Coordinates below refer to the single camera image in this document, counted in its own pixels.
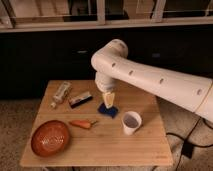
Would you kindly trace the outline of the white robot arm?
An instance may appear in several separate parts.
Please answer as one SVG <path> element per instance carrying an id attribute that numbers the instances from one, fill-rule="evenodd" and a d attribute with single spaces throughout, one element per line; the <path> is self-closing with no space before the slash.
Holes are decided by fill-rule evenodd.
<path id="1" fill-rule="evenodd" d="M 113 105 L 118 79 L 213 122 L 213 79 L 139 64 L 127 56 L 127 45 L 113 39 L 91 58 L 95 83 L 107 108 Z"/>

